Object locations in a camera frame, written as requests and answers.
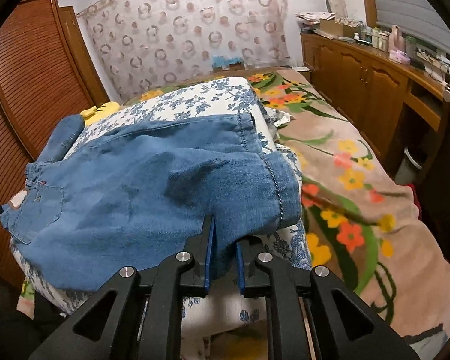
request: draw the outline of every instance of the red cloth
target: red cloth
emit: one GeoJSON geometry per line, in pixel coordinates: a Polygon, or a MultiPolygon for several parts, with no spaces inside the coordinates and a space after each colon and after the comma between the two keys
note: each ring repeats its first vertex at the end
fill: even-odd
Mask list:
{"type": "Polygon", "coordinates": [[[416,195],[415,185],[407,184],[407,187],[410,187],[413,191],[413,203],[418,207],[418,218],[422,220],[422,207],[420,206],[419,198],[416,195]]]}

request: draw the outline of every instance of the wooden wardrobe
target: wooden wardrobe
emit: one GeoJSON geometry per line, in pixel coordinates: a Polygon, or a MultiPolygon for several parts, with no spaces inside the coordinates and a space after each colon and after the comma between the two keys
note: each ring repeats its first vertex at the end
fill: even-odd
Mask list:
{"type": "MultiPolygon", "coordinates": [[[[84,44],[84,50],[72,44],[71,52],[77,32],[82,40],[75,17],[61,19],[57,0],[23,0],[0,29],[0,204],[24,189],[25,166],[58,121],[108,101],[95,69],[86,66],[84,44]]],[[[0,225],[0,277],[20,287],[23,274],[9,244],[0,225]]]]}

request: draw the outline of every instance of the window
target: window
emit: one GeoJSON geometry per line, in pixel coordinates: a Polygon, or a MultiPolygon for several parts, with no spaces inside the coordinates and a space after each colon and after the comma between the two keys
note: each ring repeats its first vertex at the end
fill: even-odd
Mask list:
{"type": "Polygon", "coordinates": [[[379,26],[395,24],[450,56],[450,30],[427,0],[376,0],[376,5],[379,26]]]}

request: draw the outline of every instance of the jeans cuff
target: jeans cuff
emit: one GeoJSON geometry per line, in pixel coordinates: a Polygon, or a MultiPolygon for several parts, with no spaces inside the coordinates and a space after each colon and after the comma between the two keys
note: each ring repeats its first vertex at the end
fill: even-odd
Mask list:
{"type": "Polygon", "coordinates": [[[279,151],[263,156],[265,166],[274,181],[280,207],[278,228],[296,225],[302,215],[299,183],[291,166],[279,151]]]}
{"type": "Polygon", "coordinates": [[[236,119],[240,126],[240,134],[242,135],[242,143],[245,150],[250,153],[262,153],[262,144],[255,128],[252,114],[237,114],[236,119]]]}

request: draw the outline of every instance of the denim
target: denim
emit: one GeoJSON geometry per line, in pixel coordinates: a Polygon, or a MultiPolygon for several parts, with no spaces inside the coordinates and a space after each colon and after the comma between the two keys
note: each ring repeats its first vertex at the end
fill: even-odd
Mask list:
{"type": "Polygon", "coordinates": [[[38,156],[37,162],[56,162],[62,160],[84,128],[85,120],[81,115],[64,117],[56,125],[46,146],[38,156]]]}
{"type": "Polygon", "coordinates": [[[250,114],[117,128],[66,160],[30,163],[28,194],[0,221],[57,288],[97,290],[123,266],[146,269],[216,220],[213,277],[234,242],[296,224],[299,186],[280,152],[263,154],[250,114]]]}

